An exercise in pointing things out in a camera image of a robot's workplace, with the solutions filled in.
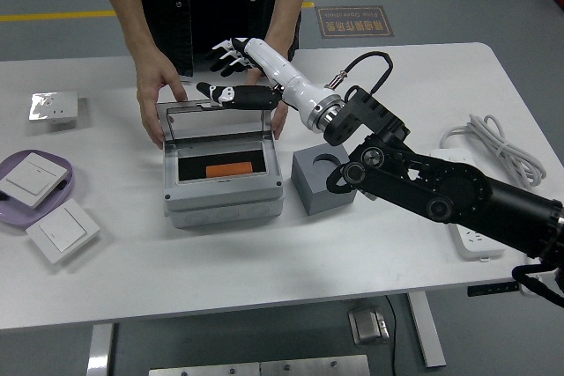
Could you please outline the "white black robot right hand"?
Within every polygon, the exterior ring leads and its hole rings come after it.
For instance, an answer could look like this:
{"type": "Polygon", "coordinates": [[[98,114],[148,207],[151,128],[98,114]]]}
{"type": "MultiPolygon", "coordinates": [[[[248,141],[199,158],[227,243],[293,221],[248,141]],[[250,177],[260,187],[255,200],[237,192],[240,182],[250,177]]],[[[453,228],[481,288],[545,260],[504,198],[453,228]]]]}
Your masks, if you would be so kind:
{"type": "Polygon", "coordinates": [[[270,82],[268,86],[197,84],[198,91],[224,108],[272,110],[279,102],[284,102],[299,112],[308,129],[319,132],[344,106],[334,90],[310,83],[263,40],[232,38],[215,46],[211,53],[218,57],[211,69],[219,70],[223,77],[246,68],[257,68],[270,82]]]}

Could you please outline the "person's left hand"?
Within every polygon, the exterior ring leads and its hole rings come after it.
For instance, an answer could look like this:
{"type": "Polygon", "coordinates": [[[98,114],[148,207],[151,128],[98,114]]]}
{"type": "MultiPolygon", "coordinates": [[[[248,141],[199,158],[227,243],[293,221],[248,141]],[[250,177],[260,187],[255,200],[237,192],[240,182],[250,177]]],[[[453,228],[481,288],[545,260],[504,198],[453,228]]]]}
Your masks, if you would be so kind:
{"type": "MultiPolygon", "coordinates": [[[[250,69],[247,71],[246,83],[248,85],[259,85],[266,82],[266,77],[258,69],[250,69]]],[[[286,124],[288,116],[288,105],[280,101],[274,110],[274,115],[271,117],[271,130],[275,140],[279,140],[283,128],[286,124]]]]}

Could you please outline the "person's right hand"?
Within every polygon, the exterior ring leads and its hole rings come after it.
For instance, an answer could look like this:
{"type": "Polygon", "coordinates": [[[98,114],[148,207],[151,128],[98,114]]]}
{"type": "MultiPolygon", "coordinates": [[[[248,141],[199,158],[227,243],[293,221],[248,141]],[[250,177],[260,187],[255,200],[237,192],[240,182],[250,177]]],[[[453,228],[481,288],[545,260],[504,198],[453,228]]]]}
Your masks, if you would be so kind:
{"type": "Polygon", "coordinates": [[[156,47],[142,48],[133,58],[141,122],[151,141],[161,150],[165,136],[157,109],[160,90],[168,86],[178,102],[186,101],[188,96],[174,65],[156,47]]]}

